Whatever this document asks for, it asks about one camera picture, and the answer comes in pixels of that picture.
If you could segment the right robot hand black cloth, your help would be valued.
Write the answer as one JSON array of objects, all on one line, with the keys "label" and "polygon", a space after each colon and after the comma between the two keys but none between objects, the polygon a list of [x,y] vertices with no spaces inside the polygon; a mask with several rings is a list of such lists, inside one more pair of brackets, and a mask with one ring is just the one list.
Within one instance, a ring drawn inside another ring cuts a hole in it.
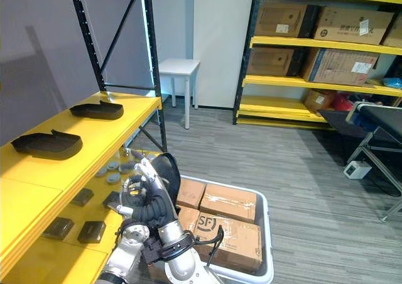
[{"label": "right robot hand black cloth", "polygon": [[138,173],[131,175],[122,185],[119,203],[133,211],[123,217],[116,232],[121,236],[124,226],[141,224],[151,232],[178,219],[175,207],[181,176],[176,159],[170,153],[162,153],[146,163],[123,163],[120,169]]}]

